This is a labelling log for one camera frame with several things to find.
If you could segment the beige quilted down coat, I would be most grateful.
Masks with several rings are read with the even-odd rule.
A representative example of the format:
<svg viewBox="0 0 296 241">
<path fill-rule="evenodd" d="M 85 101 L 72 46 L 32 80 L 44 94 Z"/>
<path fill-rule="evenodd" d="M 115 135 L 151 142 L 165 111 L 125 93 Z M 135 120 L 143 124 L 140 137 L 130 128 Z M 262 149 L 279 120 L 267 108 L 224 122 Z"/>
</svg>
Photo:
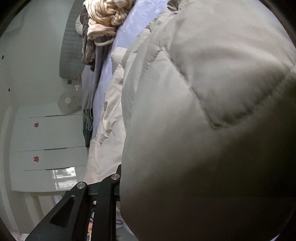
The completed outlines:
<svg viewBox="0 0 296 241">
<path fill-rule="evenodd" d="M 295 240 L 295 1 L 169 1 L 113 69 L 85 179 L 138 240 Z"/>
</svg>

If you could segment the brown fuzzy garment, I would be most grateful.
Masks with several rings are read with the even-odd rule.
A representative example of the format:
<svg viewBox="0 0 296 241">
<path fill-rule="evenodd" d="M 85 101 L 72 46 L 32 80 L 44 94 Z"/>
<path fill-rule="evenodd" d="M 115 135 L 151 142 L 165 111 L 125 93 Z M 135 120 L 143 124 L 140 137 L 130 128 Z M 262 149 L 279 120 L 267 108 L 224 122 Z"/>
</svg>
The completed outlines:
<svg viewBox="0 0 296 241">
<path fill-rule="evenodd" d="M 92 40 L 88 39 L 88 21 L 89 16 L 87 9 L 83 7 L 80 12 L 80 22 L 82 24 L 82 63 L 90 66 L 90 70 L 95 69 L 96 47 Z"/>
</svg>

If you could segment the lavender plush bed blanket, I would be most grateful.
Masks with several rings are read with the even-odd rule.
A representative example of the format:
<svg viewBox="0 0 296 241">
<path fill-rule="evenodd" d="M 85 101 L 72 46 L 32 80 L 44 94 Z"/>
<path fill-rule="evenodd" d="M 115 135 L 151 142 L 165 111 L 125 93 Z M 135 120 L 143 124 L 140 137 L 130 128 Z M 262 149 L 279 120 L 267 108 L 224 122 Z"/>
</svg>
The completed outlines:
<svg viewBox="0 0 296 241">
<path fill-rule="evenodd" d="M 105 102 L 105 93 L 112 79 L 111 53 L 117 48 L 129 48 L 138 34 L 166 7 L 167 0 L 138 0 L 127 15 L 124 23 L 117 30 L 117 34 L 104 61 L 100 80 L 93 101 L 93 133 L 95 138 L 101 120 L 101 111 Z"/>
</svg>

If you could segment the dark green garment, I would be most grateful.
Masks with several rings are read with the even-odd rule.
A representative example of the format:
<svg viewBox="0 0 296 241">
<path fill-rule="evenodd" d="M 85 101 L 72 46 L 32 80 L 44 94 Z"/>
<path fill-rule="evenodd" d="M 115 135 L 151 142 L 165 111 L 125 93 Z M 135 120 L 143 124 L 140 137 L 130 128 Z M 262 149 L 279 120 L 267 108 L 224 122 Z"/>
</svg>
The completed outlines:
<svg viewBox="0 0 296 241">
<path fill-rule="evenodd" d="M 93 129 L 91 129 L 91 130 L 88 130 L 87 128 L 83 129 L 83 136 L 84 136 L 84 139 L 85 139 L 85 147 L 86 148 L 90 147 L 92 133 L 93 133 Z"/>
</svg>

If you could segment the white round fan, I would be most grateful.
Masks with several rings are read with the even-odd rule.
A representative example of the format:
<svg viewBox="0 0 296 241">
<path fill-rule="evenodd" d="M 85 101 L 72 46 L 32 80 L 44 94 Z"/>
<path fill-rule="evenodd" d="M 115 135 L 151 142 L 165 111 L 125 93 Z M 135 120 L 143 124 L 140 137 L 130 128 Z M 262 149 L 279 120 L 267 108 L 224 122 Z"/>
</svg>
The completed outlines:
<svg viewBox="0 0 296 241">
<path fill-rule="evenodd" d="M 60 112 L 64 114 L 72 114 L 81 109 L 82 98 L 76 92 L 63 92 L 58 100 Z"/>
</svg>

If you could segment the cream striped knit garment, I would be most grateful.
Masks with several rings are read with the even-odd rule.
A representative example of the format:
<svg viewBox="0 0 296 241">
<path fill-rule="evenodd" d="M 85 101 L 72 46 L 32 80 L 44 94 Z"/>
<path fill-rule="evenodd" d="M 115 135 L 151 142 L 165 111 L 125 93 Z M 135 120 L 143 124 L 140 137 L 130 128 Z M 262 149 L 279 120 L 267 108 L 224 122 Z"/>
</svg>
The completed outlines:
<svg viewBox="0 0 296 241">
<path fill-rule="evenodd" d="M 133 0 L 84 1 L 89 16 L 88 39 L 100 47 L 111 44 L 134 3 Z"/>
</svg>

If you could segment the grey quilted headboard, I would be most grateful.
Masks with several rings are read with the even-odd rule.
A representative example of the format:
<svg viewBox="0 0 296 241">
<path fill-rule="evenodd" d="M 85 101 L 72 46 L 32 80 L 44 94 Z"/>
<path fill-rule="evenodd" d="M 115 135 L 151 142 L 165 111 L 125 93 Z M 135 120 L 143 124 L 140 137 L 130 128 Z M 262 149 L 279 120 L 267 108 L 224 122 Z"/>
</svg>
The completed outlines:
<svg viewBox="0 0 296 241">
<path fill-rule="evenodd" d="M 59 76 L 67 80 L 77 80 L 82 74 L 84 64 L 82 63 L 82 36 L 76 31 L 76 20 L 79 19 L 83 1 L 74 1 L 70 10 L 60 53 Z"/>
</svg>

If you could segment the white wardrobe with drawers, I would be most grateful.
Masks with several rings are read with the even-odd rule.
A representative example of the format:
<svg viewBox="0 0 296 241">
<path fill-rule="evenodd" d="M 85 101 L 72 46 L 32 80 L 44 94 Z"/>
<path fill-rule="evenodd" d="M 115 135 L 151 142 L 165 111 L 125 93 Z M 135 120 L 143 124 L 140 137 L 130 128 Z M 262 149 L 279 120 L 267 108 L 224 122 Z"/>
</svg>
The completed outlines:
<svg viewBox="0 0 296 241">
<path fill-rule="evenodd" d="M 60 112 L 56 103 L 19 107 L 11 134 L 11 188 L 18 192 L 70 190 L 83 181 L 87 149 L 81 111 Z"/>
</svg>

